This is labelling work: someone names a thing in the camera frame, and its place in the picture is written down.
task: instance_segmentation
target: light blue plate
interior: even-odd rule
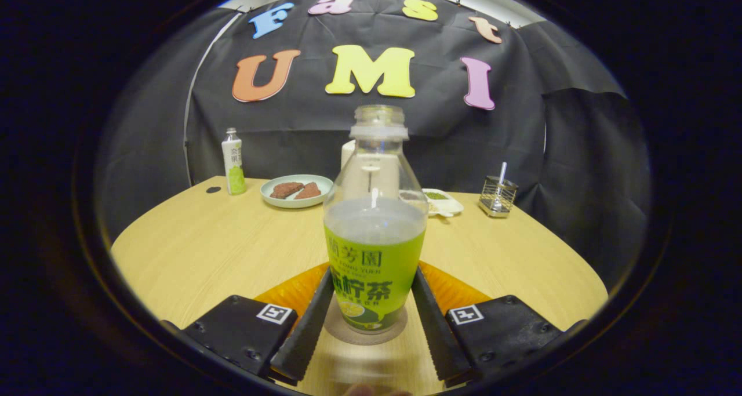
[[[276,187],[276,185],[288,183],[290,181],[303,184],[315,182],[320,190],[320,195],[313,198],[294,200],[294,196],[299,195],[301,192],[301,190],[299,190],[285,199],[271,198],[271,193],[273,193],[273,188]],[[314,176],[311,174],[296,174],[294,176],[277,177],[276,179],[265,182],[265,184],[260,187],[260,194],[263,195],[263,200],[268,204],[278,206],[279,208],[297,209],[308,208],[309,206],[322,203],[330,189],[332,189],[332,180],[327,179],[327,177]]]

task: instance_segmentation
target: green tea bottle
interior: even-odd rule
[[[355,151],[324,201],[332,281],[343,317],[363,333],[397,321],[417,270],[427,199],[402,153],[409,139],[395,106],[355,110]]]
[[[246,187],[242,171],[242,140],[238,138],[236,129],[227,129],[227,137],[222,141],[222,153],[227,176],[227,192],[230,195],[244,193]]]

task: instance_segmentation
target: black backdrop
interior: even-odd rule
[[[446,0],[426,0],[437,6],[435,21],[405,16],[404,0],[354,0],[348,13],[308,15],[317,1],[280,0],[245,14],[216,8],[141,67],[101,140],[97,187],[112,239],[170,196],[223,174],[227,127],[243,139],[247,177],[334,179],[354,109],[386,103],[405,109],[405,155],[424,187],[481,192],[485,176],[508,161],[508,179],[519,184],[517,205],[575,248],[609,289],[616,284],[643,240],[649,162],[622,89],[584,45],[548,21],[514,29]],[[281,28],[253,39],[249,19],[286,2],[294,7]],[[503,43],[485,40],[470,16],[494,24]],[[389,47],[413,50],[415,97],[360,88],[326,94],[337,45],[360,45],[374,60]],[[301,55],[280,92],[251,103],[233,98],[238,61],[266,55],[254,78],[262,85],[272,76],[273,53],[287,49]],[[463,101],[468,83],[461,57],[492,67],[493,110]]]

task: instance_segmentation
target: white pole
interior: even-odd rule
[[[497,184],[505,185],[505,169],[508,168],[508,163],[506,161],[503,161],[503,167],[500,169],[500,179],[498,180]],[[497,188],[497,197],[499,198],[500,193],[503,192],[503,188],[498,187]]]

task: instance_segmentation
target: round table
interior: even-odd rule
[[[260,195],[266,181],[246,179],[247,191],[230,196],[225,177],[212,177],[151,209],[116,239],[114,261],[157,319],[185,328],[227,296],[253,298],[327,261],[322,206],[268,205]],[[221,189],[207,192],[211,187]],[[422,261],[493,299],[514,294],[562,330],[607,301],[585,260],[528,214],[514,207],[506,219],[489,218],[477,207],[479,195],[450,194],[464,210],[428,220]],[[343,343],[323,330],[304,380],[284,386],[333,396],[353,383],[381,393],[442,391],[412,294],[406,309],[405,330],[378,346]]]

